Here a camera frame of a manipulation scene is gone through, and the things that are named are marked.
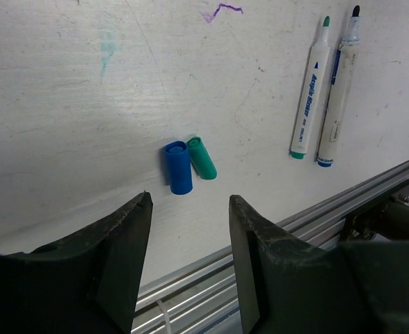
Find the blue cap white marker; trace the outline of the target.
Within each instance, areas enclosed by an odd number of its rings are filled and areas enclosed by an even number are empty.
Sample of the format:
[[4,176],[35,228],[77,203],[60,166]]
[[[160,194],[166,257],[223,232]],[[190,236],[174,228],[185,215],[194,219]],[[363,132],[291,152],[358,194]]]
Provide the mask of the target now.
[[317,153],[319,166],[332,166],[360,45],[360,6],[356,5],[335,54],[331,87]]

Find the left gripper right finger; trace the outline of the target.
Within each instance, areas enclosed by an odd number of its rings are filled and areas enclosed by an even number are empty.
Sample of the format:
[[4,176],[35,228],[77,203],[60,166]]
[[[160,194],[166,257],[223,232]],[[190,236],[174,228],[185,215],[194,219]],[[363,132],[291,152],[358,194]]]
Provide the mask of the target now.
[[339,333],[339,256],[301,241],[230,196],[230,239],[244,333]]

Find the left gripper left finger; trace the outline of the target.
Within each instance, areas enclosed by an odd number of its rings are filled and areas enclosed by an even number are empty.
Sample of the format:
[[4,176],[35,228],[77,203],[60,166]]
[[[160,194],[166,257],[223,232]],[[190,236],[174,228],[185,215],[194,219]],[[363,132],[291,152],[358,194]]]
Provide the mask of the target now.
[[100,220],[29,253],[38,309],[50,333],[129,333],[134,320],[152,198],[142,192]]

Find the green acrylic marker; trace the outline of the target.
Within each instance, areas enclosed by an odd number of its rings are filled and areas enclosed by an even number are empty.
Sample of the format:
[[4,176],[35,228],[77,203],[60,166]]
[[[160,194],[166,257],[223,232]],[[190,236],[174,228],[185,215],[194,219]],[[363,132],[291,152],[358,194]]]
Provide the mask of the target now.
[[310,50],[310,57],[307,62],[305,80],[303,82],[290,148],[290,155],[294,159],[304,159],[310,143],[312,126],[330,53],[328,44],[329,29],[330,17],[327,15],[319,29],[316,42]]

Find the green marker cap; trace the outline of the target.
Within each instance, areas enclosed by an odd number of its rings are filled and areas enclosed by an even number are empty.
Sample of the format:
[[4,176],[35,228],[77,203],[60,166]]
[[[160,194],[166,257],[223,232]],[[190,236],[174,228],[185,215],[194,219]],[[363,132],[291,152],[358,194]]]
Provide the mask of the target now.
[[199,136],[189,139],[187,142],[191,163],[203,180],[214,180],[217,177],[216,167],[207,152],[207,149]]

